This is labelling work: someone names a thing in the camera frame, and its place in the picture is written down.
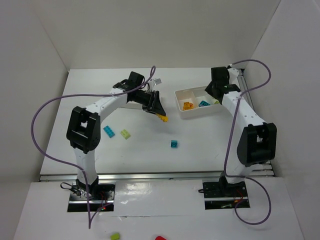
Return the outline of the yellow curved lego brick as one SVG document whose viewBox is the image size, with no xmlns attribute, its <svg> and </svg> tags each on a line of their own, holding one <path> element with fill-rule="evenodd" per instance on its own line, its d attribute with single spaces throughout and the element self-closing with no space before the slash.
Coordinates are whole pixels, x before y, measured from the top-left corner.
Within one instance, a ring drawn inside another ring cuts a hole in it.
<svg viewBox="0 0 320 240">
<path fill-rule="evenodd" d="M 160 115 L 160 114 L 156 114 L 156 116 L 158 117 L 158 118 L 160 118 L 163 122 L 168 122 L 168 120 L 169 120 L 169 118 L 167 117 L 167 116 L 164 116 L 164 115 Z"/>
</svg>

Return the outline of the teal arch lego piece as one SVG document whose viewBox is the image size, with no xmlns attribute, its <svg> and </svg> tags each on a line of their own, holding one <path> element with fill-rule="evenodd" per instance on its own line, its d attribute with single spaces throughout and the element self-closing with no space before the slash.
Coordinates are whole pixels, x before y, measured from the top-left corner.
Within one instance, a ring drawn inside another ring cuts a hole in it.
<svg viewBox="0 0 320 240">
<path fill-rule="evenodd" d="M 199 107 L 207 107 L 207 106 L 210 106 L 210 104 L 204 100 L 202 100 L 199 104 L 198 104 Z"/>
</svg>

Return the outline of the yellow orange printed brick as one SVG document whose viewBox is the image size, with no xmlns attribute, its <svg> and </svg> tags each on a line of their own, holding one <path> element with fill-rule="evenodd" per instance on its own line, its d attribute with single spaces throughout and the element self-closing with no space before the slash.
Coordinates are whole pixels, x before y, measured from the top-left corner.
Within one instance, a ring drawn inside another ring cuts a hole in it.
<svg viewBox="0 0 320 240">
<path fill-rule="evenodd" d="M 189 101 L 186 101 L 183 103 L 183 107 L 182 107 L 182 110 L 183 111 L 188 111 L 188 110 L 192 110 L 194 109 L 194 104 L 192 102 L 189 102 Z"/>
</svg>

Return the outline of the long teal lego brick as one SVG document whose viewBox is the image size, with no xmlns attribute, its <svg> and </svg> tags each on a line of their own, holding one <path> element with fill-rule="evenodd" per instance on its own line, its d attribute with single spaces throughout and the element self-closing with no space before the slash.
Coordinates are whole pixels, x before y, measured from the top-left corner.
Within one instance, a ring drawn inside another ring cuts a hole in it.
<svg viewBox="0 0 320 240">
<path fill-rule="evenodd" d="M 112 138 L 112 137 L 115 136 L 114 131 L 113 131 L 108 125 L 105 126 L 105 127 L 103 128 L 103 130 L 104 130 L 104 132 L 107 134 L 107 136 L 108 136 L 109 138 Z"/>
</svg>

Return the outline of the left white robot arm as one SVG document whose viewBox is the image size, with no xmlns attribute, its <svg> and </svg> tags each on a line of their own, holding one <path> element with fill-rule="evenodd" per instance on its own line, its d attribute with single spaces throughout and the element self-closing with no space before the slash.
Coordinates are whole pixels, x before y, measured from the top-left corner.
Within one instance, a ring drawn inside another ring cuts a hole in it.
<svg viewBox="0 0 320 240">
<path fill-rule="evenodd" d="M 160 101 L 160 92 L 141 89 L 143 81 L 143 75 L 132 71 L 127 79 L 116 83 L 107 96 L 86 107 L 76 106 L 71 112 L 66 138 L 74 149 L 76 165 L 80 167 L 76 185 L 92 197 L 99 194 L 95 149 L 101 140 L 101 123 L 128 102 L 140 104 L 147 113 L 166 116 Z"/>
</svg>

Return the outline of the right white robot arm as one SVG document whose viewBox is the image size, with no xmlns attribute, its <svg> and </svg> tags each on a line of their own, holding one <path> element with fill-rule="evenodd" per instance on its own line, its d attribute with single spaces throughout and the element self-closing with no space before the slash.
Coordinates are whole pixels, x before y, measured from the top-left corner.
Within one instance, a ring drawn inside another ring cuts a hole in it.
<svg viewBox="0 0 320 240">
<path fill-rule="evenodd" d="M 213 193 L 219 197 L 233 197 L 242 192 L 244 178 L 258 165 L 275 158 L 277 127 L 259 117 L 242 96 L 240 88 L 232 83 L 239 71 L 230 66 L 213 67 L 211 82 L 205 91 L 224 106 L 232 115 L 232 130 L 239 129 L 241 135 L 227 144 L 227 161 L 223 166 Z"/>
</svg>

